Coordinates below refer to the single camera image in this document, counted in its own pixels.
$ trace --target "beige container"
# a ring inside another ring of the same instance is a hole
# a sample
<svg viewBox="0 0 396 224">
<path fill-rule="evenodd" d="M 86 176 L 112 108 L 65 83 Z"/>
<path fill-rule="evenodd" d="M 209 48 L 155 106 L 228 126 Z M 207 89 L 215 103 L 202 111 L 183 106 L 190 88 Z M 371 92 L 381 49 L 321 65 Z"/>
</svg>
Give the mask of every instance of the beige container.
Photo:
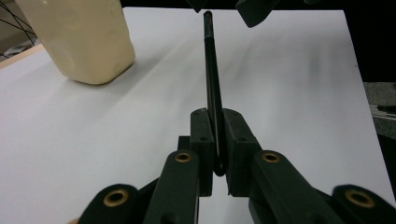
<svg viewBox="0 0 396 224">
<path fill-rule="evenodd" d="M 16 0 L 66 77 L 103 84 L 134 62 L 120 0 Z"/>
</svg>

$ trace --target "metal rod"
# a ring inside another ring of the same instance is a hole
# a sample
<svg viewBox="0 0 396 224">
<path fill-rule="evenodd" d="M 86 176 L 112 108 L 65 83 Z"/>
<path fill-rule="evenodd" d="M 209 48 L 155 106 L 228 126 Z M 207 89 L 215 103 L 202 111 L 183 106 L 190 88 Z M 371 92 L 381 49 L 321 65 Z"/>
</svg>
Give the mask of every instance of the metal rod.
<svg viewBox="0 0 396 224">
<path fill-rule="evenodd" d="M 210 11 L 204 14 L 204 26 L 207 111 L 216 142 L 213 170 L 216 175 L 222 176 L 227 171 L 228 157 L 225 141 L 224 117 L 221 105 L 219 72 L 216 60 L 215 38 L 213 35 L 213 21 Z"/>
</svg>

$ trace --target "white table surface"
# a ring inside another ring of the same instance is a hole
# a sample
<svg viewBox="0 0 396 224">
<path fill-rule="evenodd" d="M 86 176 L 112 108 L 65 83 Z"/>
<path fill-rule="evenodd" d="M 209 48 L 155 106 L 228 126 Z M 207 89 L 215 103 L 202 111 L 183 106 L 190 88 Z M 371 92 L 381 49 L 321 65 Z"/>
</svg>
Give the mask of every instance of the white table surface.
<svg viewBox="0 0 396 224">
<path fill-rule="evenodd" d="M 42 50 L 0 70 L 1 223 L 66 223 L 101 189 L 158 177 L 205 107 L 203 12 L 125 8 L 135 64 L 105 86 L 63 77 Z M 395 205 L 342 11 L 273 11 L 248 29 L 214 10 L 223 106 L 315 188 L 355 184 Z M 252 223 L 214 177 L 200 223 Z"/>
</svg>

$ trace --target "screw hole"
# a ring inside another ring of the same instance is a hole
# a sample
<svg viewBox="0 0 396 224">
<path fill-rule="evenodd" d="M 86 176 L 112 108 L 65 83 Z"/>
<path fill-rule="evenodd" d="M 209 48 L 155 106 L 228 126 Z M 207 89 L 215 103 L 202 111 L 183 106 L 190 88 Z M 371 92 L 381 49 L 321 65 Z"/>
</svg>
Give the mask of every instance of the screw hole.
<svg viewBox="0 0 396 224">
<path fill-rule="evenodd" d="M 107 207 L 116 207 L 122 205 L 128 200 L 129 193 L 126 189 L 115 189 L 110 191 L 103 200 Z"/>
<path fill-rule="evenodd" d="M 374 200 L 364 191 L 349 189 L 346 191 L 346 198 L 360 207 L 373 208 L 375 206 Z"/>
<path fill-rule="evenodd" d="M 175 160 L 178 162 L 188 162 L 191 160 L 191 155 L 189 153 L 179 153 L 176 155 Z"/>
<path fill-rule="evenodd" d="M 268 162 L 279 162 L 280 161 L 280 157 L 278 155 L 276 155 L 275 153 L 270 153 L 270 152 L 266 152 L 266 153 L 262 154 L 262 158 Z"/>
</svg>

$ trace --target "black stick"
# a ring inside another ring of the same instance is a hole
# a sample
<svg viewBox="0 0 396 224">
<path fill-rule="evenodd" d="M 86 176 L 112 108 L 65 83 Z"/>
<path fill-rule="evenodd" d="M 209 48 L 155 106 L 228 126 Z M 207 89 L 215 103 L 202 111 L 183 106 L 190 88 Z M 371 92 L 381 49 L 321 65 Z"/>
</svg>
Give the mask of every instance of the black stick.
<svg viewBox="0 0 396 224">
<path fill-rule="evenodd" d="M 219 72 L 216 60 L 215 38 L 213 35 L 213 21 L 210 11 L 204 14 L 204 25 L 207 111 L 216 142 L 214 172 L 216 175 L 222 176 L 227 171 L 228 157 L 225 141 L 224 117 L 221 105 Z"/>
</svg>

